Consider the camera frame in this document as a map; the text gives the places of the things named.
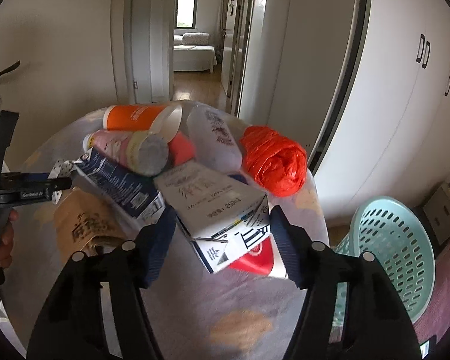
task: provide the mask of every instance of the laundry basket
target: laundry basket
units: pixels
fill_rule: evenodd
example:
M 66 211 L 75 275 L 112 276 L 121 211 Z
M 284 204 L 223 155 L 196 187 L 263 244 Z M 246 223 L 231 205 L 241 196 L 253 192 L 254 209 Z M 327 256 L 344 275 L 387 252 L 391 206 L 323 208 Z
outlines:
M 377 256 L 412 320 L 427 308 L 435 281 L 435 259 L 425 229 L 399 201 L 380 196 L 361 205 L 353 216 L 350 232 L 335 248 L 340 254 Z M 334 326 L 344 323 L 347 285 L 339 283 Z

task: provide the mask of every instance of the white bed sheet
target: white bed sheet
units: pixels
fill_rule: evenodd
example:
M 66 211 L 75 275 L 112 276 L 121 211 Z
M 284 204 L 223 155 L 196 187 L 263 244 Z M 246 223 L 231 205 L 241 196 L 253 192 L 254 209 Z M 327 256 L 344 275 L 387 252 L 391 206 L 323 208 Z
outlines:
M 213 73 L 217 64 L 213 46 L 174 46 L 174 71 L 207 71 Z

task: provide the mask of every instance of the hand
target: hand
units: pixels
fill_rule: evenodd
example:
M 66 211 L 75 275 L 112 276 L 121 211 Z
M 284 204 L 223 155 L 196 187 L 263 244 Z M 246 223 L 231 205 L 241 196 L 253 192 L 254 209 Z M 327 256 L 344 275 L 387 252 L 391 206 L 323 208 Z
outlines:
M 12 222 L 18 219 L 18 212 L 12 210 L 8 217 L 8 222 L 5 225 L 4 231 L 0 237 L 0 267 L 8 268 L 12 263 L 12 248 L 13 248 L 13 226 Z

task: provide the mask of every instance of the round table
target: round table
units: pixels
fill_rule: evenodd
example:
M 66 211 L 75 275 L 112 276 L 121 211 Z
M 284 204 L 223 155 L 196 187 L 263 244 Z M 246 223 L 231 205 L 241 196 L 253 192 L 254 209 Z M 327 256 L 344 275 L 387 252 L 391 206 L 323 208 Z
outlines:
M 180 129 L 186 134 L 188 114 L 199 103 L 181 104 Z M 83 137 L 102 127 L 103 114 L 103 109 L 92 112 L 65 127 L 35 151 L 21 171 L 49 172 L 57 159 L 77 159 L 83 154 Z M 238 142 L 247 125 L 223 112 L 221 116 Z M 80 178 L 74 184 L 84 189 L 88 185 Z M 269 194 L 269 204 L 280 204 L 292 224 L 305 228 L 313 240 L 328 244 L 310 172 L 296 196 L 280 199 Z M 14 225 L 14 261 L 6 270 L 3 303 L 25 347 L 63 267 L 56 245 L 55 209 L 51 202 L 19 207 L 20 219 Z M 124 230 L 130 238 L 136 235 Z M 142 297 L 165 359 L 281 359 L 295 329 L 305 291 L 297 289 L 290 280 L 231 268 L 209 274 L 177 230 L 160 277 L 142 292 Z M 119 354 L 106 291 L 103 320 L 110 352 Z

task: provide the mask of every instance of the orange paper cup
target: orange paper cup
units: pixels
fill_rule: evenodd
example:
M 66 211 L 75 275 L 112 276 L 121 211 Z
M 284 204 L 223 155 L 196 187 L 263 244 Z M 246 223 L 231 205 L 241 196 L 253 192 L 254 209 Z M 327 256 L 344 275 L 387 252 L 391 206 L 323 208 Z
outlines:
M 168 143 L 179 130 L 180 104 L 112 105 L 103 116 L 103 128 L 110 131 L 149 131 Z

